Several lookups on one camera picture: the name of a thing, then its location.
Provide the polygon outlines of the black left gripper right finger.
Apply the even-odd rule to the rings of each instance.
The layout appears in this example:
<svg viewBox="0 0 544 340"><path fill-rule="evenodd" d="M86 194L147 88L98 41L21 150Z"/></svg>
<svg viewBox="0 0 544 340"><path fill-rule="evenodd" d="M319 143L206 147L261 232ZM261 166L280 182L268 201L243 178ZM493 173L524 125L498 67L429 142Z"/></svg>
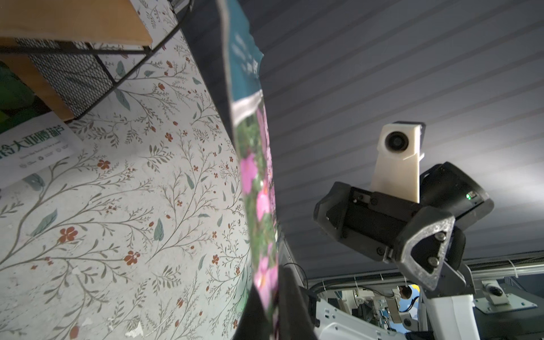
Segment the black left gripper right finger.
<svg viewBox="0 0 544 340"><path fill-rule="evenodd" d="M279 339L317 340L306 304L290 269L279 269Z"/></svg>

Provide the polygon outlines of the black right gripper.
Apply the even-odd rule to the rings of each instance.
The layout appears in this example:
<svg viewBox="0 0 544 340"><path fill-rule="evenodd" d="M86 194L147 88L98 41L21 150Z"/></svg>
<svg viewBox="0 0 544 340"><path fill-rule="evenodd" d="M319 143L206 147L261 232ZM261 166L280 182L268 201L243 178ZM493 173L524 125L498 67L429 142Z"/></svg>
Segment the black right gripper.
<svg viewBox="0 0 544 340"><path fill-rule="evenodd" d="M472 291L463 263L464 234L494 202L450 162L420 177L420 201L407 201L342 182L317 203L314 221L337 242L377 262L393 263L427 291Z"/></svg>

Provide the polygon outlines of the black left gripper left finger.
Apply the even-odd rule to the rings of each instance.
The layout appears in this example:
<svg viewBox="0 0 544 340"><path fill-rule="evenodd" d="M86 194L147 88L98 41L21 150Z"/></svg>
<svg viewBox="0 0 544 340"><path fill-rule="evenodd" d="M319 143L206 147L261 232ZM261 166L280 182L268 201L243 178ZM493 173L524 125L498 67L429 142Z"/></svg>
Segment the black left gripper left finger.
<svg viewBox="0 0 544 340"><path fill-rule="evenodd" d="M246 306L232 340L262 340L266 338L266 316L257 289L252 286Z"/></svg>

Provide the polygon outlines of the purple flower seed bag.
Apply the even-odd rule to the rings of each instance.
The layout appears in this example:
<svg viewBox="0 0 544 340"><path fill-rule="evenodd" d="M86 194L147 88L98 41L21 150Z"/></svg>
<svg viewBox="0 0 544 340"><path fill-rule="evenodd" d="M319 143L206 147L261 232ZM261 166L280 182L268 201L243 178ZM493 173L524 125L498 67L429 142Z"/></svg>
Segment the purple flower seed bag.
<svg viewBox="0 0 544 340"><path fill-rule="evenodd" d="M279 291L279 251L269 167L271 157L264 95L259 79L263 55L250 33L249 19L238 1L219 1L222 55L234 146L239 158L242 202L251 259L249 283L259 289L270 315Z"/></svg>

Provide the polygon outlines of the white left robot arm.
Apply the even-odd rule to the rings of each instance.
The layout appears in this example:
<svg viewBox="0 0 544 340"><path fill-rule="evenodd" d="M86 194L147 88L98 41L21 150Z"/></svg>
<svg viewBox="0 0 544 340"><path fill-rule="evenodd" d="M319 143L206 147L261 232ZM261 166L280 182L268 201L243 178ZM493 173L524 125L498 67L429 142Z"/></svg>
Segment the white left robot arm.
<svg viewBox="0 0 544 340"><path fill-rule="evenodd" d="M353 317L324 301L316 302L316 316L310 315L301 287L290 269L281 267L279 291L272 295L266 314L259 289L252 286L233 339L406 339L403 333L384 330Z"/></svg>

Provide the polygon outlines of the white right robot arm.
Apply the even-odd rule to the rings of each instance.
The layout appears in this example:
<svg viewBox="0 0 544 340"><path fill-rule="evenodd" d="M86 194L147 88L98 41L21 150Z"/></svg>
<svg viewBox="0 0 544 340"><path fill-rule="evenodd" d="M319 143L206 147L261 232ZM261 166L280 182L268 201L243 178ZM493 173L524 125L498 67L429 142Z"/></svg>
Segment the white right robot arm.
<svg viewBox="0 0 544 340"><path fill-rule="evenodd" d="M435 339L477 339L464 232L492 212L493 201L449 162L418 176L416 187L422 190L419 202L336 182L313 218L337 242L394 264L418 284Z"/></svg>

